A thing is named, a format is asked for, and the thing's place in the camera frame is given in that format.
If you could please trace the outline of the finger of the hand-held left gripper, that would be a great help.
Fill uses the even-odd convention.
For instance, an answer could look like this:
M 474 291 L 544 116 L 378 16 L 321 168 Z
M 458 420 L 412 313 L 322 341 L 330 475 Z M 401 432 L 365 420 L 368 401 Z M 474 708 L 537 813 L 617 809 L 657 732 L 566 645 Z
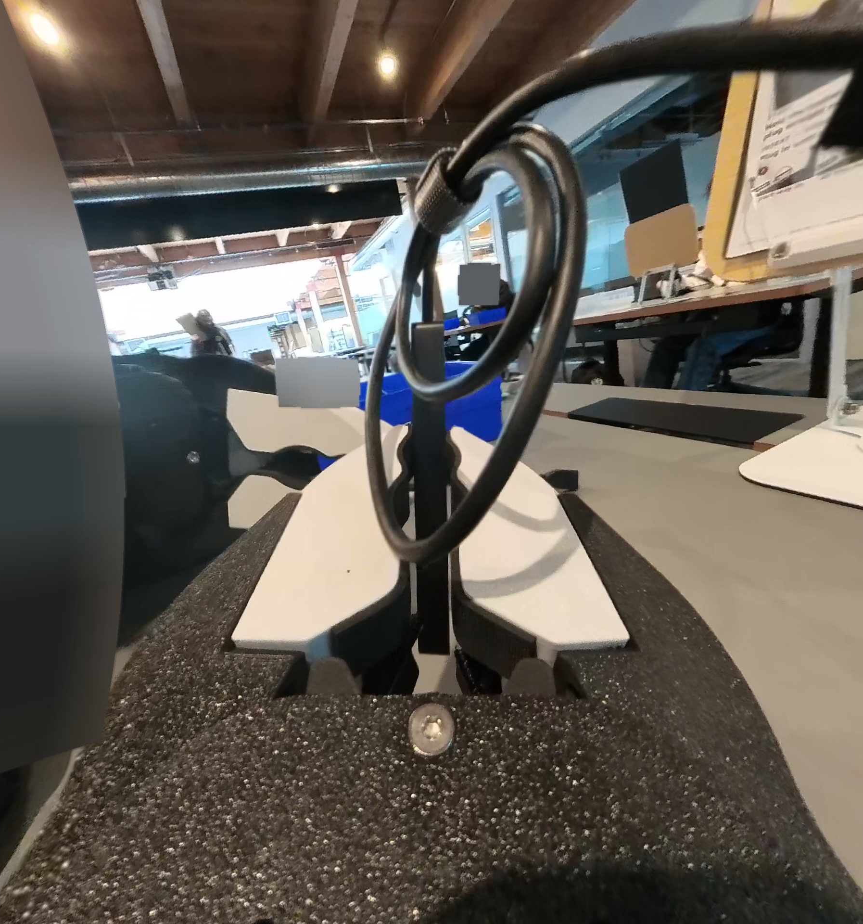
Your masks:
M 358 408 L 282 407 L 276 396 L 228 391 L 228 472 L 232 477 L 318 477 L 341 468 L 367 475 Z
M 287 484 L 274 473 L 257 472 L 247 475 L 236 486 L 228 500 L 228 525 L 232 529 L 249 529 L 289 494 L 303 491 L 321 474 L 297 479 Z

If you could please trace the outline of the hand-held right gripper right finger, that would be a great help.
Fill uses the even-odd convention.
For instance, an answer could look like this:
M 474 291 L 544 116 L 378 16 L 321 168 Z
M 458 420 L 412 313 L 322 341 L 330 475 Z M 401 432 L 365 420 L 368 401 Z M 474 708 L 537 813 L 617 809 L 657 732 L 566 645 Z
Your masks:
M 457 548 L 461 590 L 538 656 L 622 648 L 629 633 L 558 493 L 519 462 Z

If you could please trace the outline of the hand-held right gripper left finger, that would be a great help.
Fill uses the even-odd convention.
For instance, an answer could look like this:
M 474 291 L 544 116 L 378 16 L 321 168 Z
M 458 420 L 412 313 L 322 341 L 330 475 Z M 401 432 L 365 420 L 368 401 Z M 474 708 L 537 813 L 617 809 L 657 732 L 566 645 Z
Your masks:
M 378 525 L 359 446 L 301 493 L 230 640 L 243 653 L 378 661 L 410 617 L 409 566 Z

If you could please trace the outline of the blue plastic bin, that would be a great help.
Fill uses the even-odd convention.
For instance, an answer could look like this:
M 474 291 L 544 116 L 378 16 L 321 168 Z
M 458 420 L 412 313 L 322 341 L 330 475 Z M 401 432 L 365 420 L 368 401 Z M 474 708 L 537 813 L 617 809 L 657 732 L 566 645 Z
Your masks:
M 343 362 L 347 366 L 356 365 L 353 357 L 318 361 L 330 361 L 336 365 L 338 362 Z M 446 360 L 445 378 L 455 379 L 461 373 L 467 372 L 471 365 L 472 363 L 467 361 Z M 367 380 L 365 379 L 359 385 L 358 407 L 360 410 L 364 410 L 366 394 Z M 503 429 L 502 403 L 501 382 L 493 380 L 478 392 L 447 403 L 445 428 L 450 431 L 454 427 L 460 427 L 484 442 L 492 442 L 497 439 Z M 383 376 L 381 420 L 394 426 L 410 424 L 413 420 L 413 395 L 401 373 L 386 373 Z M 315 473 L 319 474 L 331 466 L 337 457 L 339 456 L 325 456 L 317 452 Z

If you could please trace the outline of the black desk pad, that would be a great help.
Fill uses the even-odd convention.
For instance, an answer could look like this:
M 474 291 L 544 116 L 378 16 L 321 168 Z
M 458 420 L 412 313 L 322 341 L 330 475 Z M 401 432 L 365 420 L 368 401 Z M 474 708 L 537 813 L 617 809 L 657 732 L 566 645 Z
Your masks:
M 753 448 L 803 415 L 638 398 L 605 398 L 567 413 L 569 419 L 717 445 Z

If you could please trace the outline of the wooden office desk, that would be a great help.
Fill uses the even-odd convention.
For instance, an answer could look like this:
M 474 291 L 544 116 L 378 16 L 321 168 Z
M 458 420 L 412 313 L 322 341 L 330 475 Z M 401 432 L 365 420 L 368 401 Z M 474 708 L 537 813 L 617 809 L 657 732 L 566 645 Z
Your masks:
M 672 334 L 686 333 L 677 323 L 678 316 L 692 311 L 720 311 L 760 299 L 804 299 L 806 316 L 804 340 L 797 359 L 809 366 L 807 394 L 825 395 L 829 367 L 831 321 L 831 271 L 804 276 L 779 278 L 761 283 L 737 283 L 710 287 L 676 298 L 659 298 L 643 305 L 574 320 L 573 335 L 577 346 L 596 360 L 615 365 L 625 386 L 640 386 L 654 343 Z

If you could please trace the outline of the black office chair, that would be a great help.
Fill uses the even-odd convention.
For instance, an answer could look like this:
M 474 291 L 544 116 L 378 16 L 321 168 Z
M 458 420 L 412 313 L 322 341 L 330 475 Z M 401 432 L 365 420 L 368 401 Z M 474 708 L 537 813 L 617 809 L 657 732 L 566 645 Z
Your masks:
M 719 359 L 708 390 L 750 396 L 782 395 L 779 389 L 738 383 L 733 379 L 733 371 L 758 366 L 763 359 L 779 359 L 791 355 L 798 357 L 804 340 L 805 304 L 805 300 L 799 298 L 789 302 L 775 302 L 773 307 L 779 310 L 775 323 L 763 330 L 743 331 L 745 339 Z

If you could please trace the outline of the small wooden board stand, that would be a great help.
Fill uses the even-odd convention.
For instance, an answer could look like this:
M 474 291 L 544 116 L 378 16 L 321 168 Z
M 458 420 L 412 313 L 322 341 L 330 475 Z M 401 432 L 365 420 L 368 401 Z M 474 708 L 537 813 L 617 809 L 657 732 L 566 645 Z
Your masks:
M 698 261 L 698 222 L 692 204 L 674 206 L 627 225 L 623 233 L 636 304 L 674 297 L 679 271 Z

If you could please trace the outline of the black computer monitor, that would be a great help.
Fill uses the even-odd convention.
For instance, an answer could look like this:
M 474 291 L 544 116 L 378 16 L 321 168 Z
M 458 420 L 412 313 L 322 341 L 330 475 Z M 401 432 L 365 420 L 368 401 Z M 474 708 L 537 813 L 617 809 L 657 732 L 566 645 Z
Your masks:
M 623 168 L 619 183 L 630 225 L 688 204 L 681 142 L 671 141 Z

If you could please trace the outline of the instruction sign on stand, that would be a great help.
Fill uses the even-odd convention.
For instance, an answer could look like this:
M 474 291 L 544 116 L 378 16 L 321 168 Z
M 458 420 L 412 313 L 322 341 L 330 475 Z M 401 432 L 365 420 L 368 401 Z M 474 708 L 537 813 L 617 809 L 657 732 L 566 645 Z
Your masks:
M 863 269 L 863 2 L 768 2 L 761 23 L 826 49 L 790 51 L 784 39 L 740 104 L 738 154 L 717 165 L 726 205 L 721 242 L 703 248 L 715 274 L 737 278 L 824 272 L 830 283 L 827 418 L 739 468 L 778 491 L 863 509 L 863 400 L 847 372 L 854 275 Z

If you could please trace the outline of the silver ventilation duct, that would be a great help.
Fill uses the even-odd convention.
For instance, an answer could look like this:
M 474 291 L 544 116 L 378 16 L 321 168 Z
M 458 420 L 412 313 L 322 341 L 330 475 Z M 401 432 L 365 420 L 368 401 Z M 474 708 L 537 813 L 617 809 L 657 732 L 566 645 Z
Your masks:
M 332 156 L 306 154 L 270 164 L 183 165 L 68 179 L 77 202 L 129 201 L 227 192 L 342 187 L 419 177 L 436 149 L 427 145 Z

